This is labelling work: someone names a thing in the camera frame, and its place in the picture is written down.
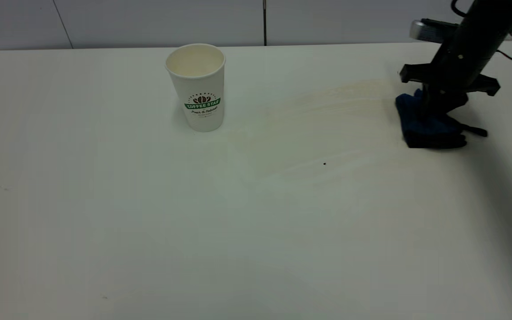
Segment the table surface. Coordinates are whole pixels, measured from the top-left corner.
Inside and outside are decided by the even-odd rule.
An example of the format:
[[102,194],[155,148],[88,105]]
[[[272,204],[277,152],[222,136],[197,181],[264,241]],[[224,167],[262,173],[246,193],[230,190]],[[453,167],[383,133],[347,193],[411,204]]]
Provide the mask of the table surface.
[[440,152],[394,107],[435,44],[223,48],[210,133],[172,50],[0,51],[0,320],[512,319],[512,61]]

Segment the blue cloth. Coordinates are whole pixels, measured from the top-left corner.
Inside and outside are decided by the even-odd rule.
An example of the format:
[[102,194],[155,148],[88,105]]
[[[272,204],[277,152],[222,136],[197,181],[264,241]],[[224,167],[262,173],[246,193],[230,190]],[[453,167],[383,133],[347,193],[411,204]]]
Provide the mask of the blue cloth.
[[487,136],[486,130],[461,124],[446,114],[421,117],[421,106],[420,89],[414,96],[405,93],[396,97],[402,134],[410,148],[461,148],[467,144],[463,130]]

